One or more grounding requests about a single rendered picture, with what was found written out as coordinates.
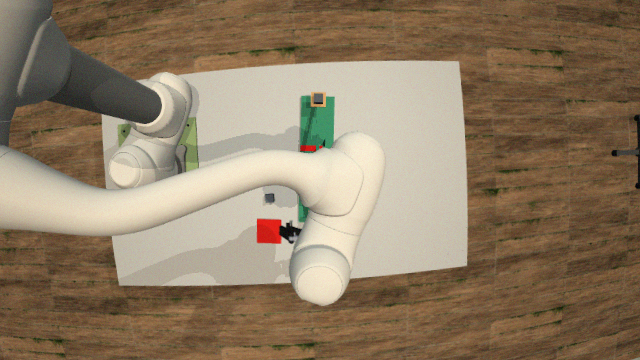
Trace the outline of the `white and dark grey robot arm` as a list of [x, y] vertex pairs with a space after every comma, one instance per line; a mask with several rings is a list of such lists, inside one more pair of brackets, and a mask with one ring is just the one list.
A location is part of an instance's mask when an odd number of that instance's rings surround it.
[[[52, 9], [52, 0], [0, 0], [0, 229], [125, 235], [285, 186], [309, 208], [291, 284], [302, 300], [337, 301], [382, 188], [380, 143], [353, 131], [314, 153], [262, 150], [186, 172], [187, 147], [178, 143], [192, 107], [189, 83], [169, 72], [141, 83], [122, 74], [69, 45]], [[130, 133], [109, 163], [121, 189], [86, 184], [9, 148], [16, 107], [45, 100], [127, 120]]]

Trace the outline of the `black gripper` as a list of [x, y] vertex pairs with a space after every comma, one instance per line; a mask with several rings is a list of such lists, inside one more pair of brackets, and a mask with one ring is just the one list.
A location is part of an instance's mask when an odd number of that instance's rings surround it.
[[286, 227], [282, 225], [279, 226], [279, 235], [287, 241], [289, 236], [289, 244], [293, 244], [296, 241], [298, 237], [297, 235], [300, 234], [301, 230], [302, 229], [300, 228], [293, 227], [293, 220], [290, 220], [289, 223], [286, 223]]

